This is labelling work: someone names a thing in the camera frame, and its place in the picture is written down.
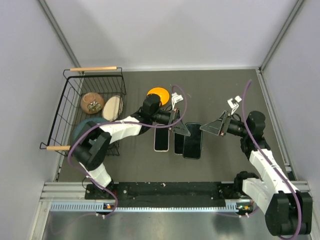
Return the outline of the black phone case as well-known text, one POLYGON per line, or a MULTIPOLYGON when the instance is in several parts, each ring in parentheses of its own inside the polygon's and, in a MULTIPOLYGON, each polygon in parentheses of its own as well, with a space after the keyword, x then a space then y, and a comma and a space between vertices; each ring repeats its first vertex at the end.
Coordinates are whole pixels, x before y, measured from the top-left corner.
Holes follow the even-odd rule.
POLYGON ((201 123, 188 122, 187 129, 190 136, 184 137, 182 156, 186 159, 198 160, 201 158, 203 132, 201 123))

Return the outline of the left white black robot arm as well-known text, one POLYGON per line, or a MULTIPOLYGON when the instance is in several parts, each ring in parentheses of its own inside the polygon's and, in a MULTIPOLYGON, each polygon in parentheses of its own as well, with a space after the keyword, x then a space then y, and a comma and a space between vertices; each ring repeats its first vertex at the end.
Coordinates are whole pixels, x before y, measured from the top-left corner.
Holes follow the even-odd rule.
POLYGON ((178 109, 167 111, 161 106, 161 98, 151 94, 137 111, 123 119, 103 123, 89 121, 80 129, 67 160, 91 180, 102 198, 109 198, 114 191, 114 181, 104 165, 110 145, 127 137, 140 136, 151 128, 168 130, 182 121, 178 109))

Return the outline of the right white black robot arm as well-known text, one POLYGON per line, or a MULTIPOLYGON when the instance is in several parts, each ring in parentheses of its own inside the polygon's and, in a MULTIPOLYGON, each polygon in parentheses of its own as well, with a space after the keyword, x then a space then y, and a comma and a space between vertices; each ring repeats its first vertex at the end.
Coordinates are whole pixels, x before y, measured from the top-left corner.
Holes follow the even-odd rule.
POLYGON ((200 131, 240 137, 241 150, 259 175, 239 173, 233 192, 239 198, 249 196, 256 203, 273 236, 308 235, 312 230, 313 199, 287 178, 274 159, 264 137, 265 120, 265 115, 256 110, 245 121, 235 120, 225 111, 217 120, 202 125, 200 131))

